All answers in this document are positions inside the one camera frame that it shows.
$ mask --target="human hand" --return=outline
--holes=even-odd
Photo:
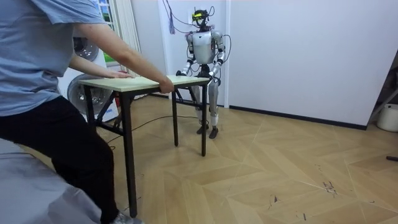
[[[109,71],[110,78],[134,78],[132,75],[123,72]]]
[[[174,84],[167,77],[165,77],[162,82],[159,82],[159,85],[161,93],[170,93],[171,91],[174,91]]]

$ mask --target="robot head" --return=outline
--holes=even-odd
[[[211,26],[207,25],[207,21],[209,21],[209,13],[207,10],[196,10],[192,14],[192,21],[196,22],[199,27],[199,32],[206,32],[211,29]]]

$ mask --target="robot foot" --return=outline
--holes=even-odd
[[[213,128],[213,130],[211,130],[209,138],[210,139],[215,139],[217,137],[217,134],[218,134],[218,128]]]
[[[201,127],[198,129],[197,134],[201,134]]]

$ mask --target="white curtain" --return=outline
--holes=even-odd
[[[131,1],[111,0],[109,1],[109,5],[111,13],[115,18],[115,32],[117,32],[120,38],[122,38],[122,40],[124,40],[132,49],[141,52]],[[122,69],[134,77],[139,77],[138,74],[124,66],[122,66]]]

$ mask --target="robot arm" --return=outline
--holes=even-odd
[[[182,75],[188,75],[189,70],[191,69],[191,66],[193,62],[195,61],[195,54],[193,53],[193,40],[192,40],[192,33],[187,34],[186,40],[188,43],[188,60],[185,66],[182,68],[181,74]]]
[[[209,72],[209,75],[213,77],[219,72],[221,66],[224,64],[226,54],[225,54],[225,45],[223,41],[223,34],[220,31],[211,31],[211,37],[216,40],[216,44],[218,47],[217,62],[213,65],[213,68],[211,68]]]

